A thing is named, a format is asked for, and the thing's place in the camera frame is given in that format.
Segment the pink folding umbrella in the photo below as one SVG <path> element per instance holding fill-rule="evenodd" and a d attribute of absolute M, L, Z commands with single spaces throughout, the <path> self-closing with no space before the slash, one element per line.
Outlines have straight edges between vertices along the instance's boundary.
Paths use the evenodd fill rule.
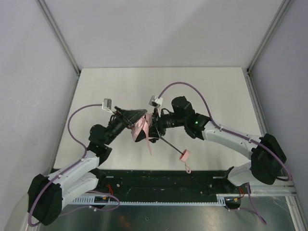
<path fill-rule="evenodd" d="M 152 114 L 146 113 L 141 119 L 139 119 L 135 125 L 133 126 L 131 130 L 131 134 L 133 137 L 133 140 L 137 142 L 137 138 L 141 137 L 141 134 L 145 135 L 145 140 L 147 142 L 147 147 L 149 150 L 150 155 L 152 155 L 152 149 L 150 146 L 150 136 L 149 136 L 149 131 L 150 131 L 150 125 L 152 124 L 151 122 Z M 175 149 L 178 153 L 180 153 L 180 158 L 179 160 L 184 163 L 185 166 L 185 171 L 188 174 L 191 174 L 192 170 L 191 168 L 187 165 L 187 160 L 189 159 L 191 152 L 187 149 L 185 149 L 183 152 L 181 152 L 178 148 L 176 148 L 173 144 L 159 136 L 159 139 L 161 139 L 163 142 L 168 144 L 170 147 Z"/>

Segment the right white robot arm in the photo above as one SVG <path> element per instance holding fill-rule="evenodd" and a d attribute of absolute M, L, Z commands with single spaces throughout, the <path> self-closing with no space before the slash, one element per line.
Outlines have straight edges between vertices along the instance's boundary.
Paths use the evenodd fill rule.
<path fill-rule="evenodd" d="M 225 128 L 211 118 L 196 113 L 184 96 L 172 100 L 173 111 L 168 114 L 163 113 L 161 98 L 153 96 L 149 104 L 154 107 L 149 131 L 154 139 L 162 138 L 168 128 L 184 127 L 186 134 L 193 139 L 212 141 L 245 156 L 248 163 L 226 171 L 224 178 L 230 184 L 241 186 L 248 182 L 261 182 L 273 185 L 278 179 L 286 156 L 274 136 L 253 136 Z"/>

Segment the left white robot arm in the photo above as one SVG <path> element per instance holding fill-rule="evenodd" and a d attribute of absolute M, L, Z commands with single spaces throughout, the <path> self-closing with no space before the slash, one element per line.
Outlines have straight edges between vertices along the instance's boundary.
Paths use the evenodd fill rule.
<path fill-rule="evenodd" d="M 124 110 L 115 107 L 106 127 L 96 124 L 90 129 L 89 144 L 85 145 L 72 136 L 84 148 L 78 160 L 47 176 L 36 175 L 28 189 L 28 224 L 49 225 L 61 214 L 68 203 L 84 193 L 93 191 L 101 180 L 98 169 L 109 157 L 109 144 L 125 129 L 130 129 L 134 140 L 143 134 L 149 139 L 152 114 L 145 109 Z"/>

